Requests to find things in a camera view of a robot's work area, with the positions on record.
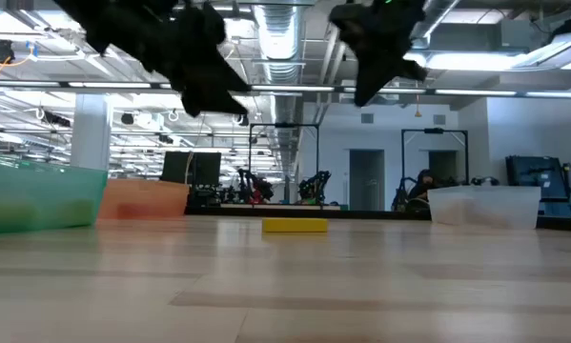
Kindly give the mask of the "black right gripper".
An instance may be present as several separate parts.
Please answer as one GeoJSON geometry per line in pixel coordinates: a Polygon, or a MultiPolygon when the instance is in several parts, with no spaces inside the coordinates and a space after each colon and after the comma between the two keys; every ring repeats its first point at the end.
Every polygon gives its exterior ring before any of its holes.
{"type": "MultiPolygon", "coordinates": [[[[423,3],[345,3],[332,8],[329,21],[340,40],[362,57],[384,57],[397,65],[400,76],[424,82],[428,71],[405,55],[412,47],[411,32],[425,17],[423,3]]],[[[364,107],[391,80],[385,66],[359,65],[354,104],[364,107]]]]}

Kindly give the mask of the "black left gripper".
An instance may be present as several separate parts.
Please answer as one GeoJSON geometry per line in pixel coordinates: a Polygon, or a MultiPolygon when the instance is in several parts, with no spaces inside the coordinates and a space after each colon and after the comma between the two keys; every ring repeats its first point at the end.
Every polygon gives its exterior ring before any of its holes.
{"type": "Polygon", "coordinates": [[[228,91],[248,92],[251,86],[226,62],[218,46],[226,38],[225,21],[213,4],[200,7],[186,1],[176,10],[174,1],[149,1],[145,9],[152,19],[145,48],[145,70],[166,77],[173,89],[183,91],[185,112],[197,117],[203,111],[236,113],[228,91]]]}

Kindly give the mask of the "yellow long block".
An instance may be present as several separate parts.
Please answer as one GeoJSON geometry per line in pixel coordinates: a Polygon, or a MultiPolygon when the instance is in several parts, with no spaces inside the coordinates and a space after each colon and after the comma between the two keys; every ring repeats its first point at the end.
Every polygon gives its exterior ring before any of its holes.
{"type": "Polygon", "coordinates": [[[320,218],[276,218],[262,219],[262,231],[265,233],[323,233],[329,223],[320,218]]]}

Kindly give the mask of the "black monitor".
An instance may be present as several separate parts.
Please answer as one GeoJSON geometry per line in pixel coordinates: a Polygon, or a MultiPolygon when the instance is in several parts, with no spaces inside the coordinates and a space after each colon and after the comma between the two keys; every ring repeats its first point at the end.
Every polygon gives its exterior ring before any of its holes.
{"type": "Polygon", "coordinates": [[[193,157],[193,184],[216,186],[221,168],[220,152],[199,152],[193,157]]]}
{"type": "Polygon", "coordinates": [[[188,184],[193,179],[192,171],[193,160],[189,152],[167,151],[160,180],[188,184]]]}

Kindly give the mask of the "bright ceiling light panel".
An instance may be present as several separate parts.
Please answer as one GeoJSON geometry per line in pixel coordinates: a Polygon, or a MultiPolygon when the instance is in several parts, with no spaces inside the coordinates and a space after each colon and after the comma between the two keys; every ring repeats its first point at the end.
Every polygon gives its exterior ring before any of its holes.
{"type": "Polygon", "coordinates": [[[442,71],[571,70],[571,39],[548,39],[538,49],[522,51],[434,51],[419,43],[405,55],[423,67],[442,71]]]}

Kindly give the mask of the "grey door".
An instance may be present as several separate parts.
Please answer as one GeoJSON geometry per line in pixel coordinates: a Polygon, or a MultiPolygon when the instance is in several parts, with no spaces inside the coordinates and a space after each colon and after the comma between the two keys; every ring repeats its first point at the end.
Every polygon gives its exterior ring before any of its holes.
{"type": "Polygon", "coordinates": [[[384,210],[384,151],[350,150],[349,180],[352,211],[384,210]]]}
{"type": "Polygon", "coordinates": [[[437,186],[456,186],[459,178],[456,151],[429,151],[429,170],[437,186]]]}

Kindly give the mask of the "orange translucent plastic bin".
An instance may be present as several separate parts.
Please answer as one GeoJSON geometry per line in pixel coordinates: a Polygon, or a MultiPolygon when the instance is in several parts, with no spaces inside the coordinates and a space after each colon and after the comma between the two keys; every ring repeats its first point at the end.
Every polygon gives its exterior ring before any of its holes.
{"type": "Polygon", "coordinates": [[[143,179],[109,179],[99,219],[173,219],[187,207],[190,187],[143,179]]]}

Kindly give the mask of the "white pillar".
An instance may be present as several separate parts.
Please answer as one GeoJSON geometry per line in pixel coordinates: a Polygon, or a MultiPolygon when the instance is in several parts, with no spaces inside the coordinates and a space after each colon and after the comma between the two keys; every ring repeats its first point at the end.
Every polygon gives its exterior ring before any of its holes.
{"type": "Polygon", "coordinates": [[[105,94],[76,95],[71,126],[72,166],[109,170],[112,118],[112,106],[105,94]]]}

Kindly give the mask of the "clear plastic bin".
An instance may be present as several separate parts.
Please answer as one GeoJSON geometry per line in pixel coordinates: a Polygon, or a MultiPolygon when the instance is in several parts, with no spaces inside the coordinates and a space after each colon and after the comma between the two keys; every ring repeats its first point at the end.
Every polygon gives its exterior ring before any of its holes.
{"type": "Polygon", "coordinates": [[[458,186],[428,191],[432,221],[452,226],[535,229],[541,190],[520,186],[458,186]]]}

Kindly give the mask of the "blue equipment cart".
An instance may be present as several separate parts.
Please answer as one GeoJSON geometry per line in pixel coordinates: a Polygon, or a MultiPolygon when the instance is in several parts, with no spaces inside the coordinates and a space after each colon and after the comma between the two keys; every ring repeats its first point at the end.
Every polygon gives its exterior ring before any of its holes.
{"type": "Polygon", "coordinates": [[[539,187],[540,214],[571,217],[570,163],[557,157],[518,156],[505,158],[509,186],[539,187]]]}

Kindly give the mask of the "long ceiling light strip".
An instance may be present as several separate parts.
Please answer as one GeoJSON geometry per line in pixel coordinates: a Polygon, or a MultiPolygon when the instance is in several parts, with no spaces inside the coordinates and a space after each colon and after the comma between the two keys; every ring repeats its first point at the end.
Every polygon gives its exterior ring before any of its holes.
{"type": "MultiPolygon", "coordinates": [[[[168,83],[134,82],[84,82],[84,81],[32,81],[0,80],[0,88],[20,91],[68,91],[68,92],[135,92],[135,93],[174,93],[168,83]]],[[[351,93],[354,87],[342,86],[301,86],[301,85],[251,85],[251,93],[277,95],[299,93],[351,93]]],[[[378,94],[461,96],[461,97],[504,97],[571,100],[571,91],[494,91],[494,90],[455,90],[455,89],[411,89],[384,88],[378,94]]]]}

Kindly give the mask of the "green translucent plastic bin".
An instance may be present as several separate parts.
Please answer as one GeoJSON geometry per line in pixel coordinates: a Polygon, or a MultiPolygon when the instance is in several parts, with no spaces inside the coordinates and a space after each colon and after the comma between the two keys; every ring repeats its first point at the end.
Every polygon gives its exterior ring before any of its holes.
{"type": "Polygon", "coordinates": [[[108,174],[0,156],[0,233],[88,227],[108,174]]]}

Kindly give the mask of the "black gantry frame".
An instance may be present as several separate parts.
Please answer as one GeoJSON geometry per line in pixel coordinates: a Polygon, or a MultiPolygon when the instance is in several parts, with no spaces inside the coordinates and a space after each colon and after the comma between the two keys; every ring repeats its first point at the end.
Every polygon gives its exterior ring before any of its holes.
{"type": "Polygon", "coordinates": [[[283,201],[294,204],[299,200],[299,182],[304,172],[306,157],[304,148],[308,141],[304,141],[304,133],[314,131],[311,137],[315,139],[315,172],[320,167],[320,126],[319,124],[275,122],[252,123],[247,133],[247,161],[246,167],[251,173],[261,174],[259,167],[259,149],[255,145],[264,139],[268,145],[266,150],[268,158],[272,160],[270,170],[275,173],[275,184],[283,185],[283,201]]]}
{"type": "Polygon", "coordinates": [[[445,134],[449,133],[454,138],[458,139],[460,144],[464,147],[464,184],[470,184],[470,167],[469,167],[469,133],[467,130],[446,130],[438,127],[425,128],[425,129],[402,129],[400,131],[400,158],[401,158],[401,179],[404,179],[406,175],[406,159],[405,159],[405,148],[408,144],[406,140],[406,133],[423,133],[423,134],[445,134]],[[460,140],[456,134],[460,133],[463,136],[463,140],[460,140]]]}

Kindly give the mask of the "silver ribbed ventilation duct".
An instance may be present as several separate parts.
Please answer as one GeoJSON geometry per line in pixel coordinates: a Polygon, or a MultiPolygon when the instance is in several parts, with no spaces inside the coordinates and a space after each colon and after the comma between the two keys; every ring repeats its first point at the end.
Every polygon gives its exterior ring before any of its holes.
{"type": "Polygon", "coordinates": [[[428,43],[433,31],[460,1],[461,0],[425,0],[423,6],[425,17],[415,25],[411,32],[413,41],[428,43]]]}
{"type": "Polygon", "coordinates": [[[285,5],[254,5],[264,78],[271,85],[294,85],[302,72],[301,39],[303,10],[285,5]]]}

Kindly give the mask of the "grey rectangular air duct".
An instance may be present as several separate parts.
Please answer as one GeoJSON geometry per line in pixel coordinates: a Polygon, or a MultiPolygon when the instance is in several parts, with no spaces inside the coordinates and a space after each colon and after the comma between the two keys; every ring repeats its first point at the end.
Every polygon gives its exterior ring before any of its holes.
{"type": "Polygon", "coordinates": [[[442,24],[430,37],[434,51],[522,51],[540,48],[549,34],[524,20],[501,20],[497,24],[442,24]]]}

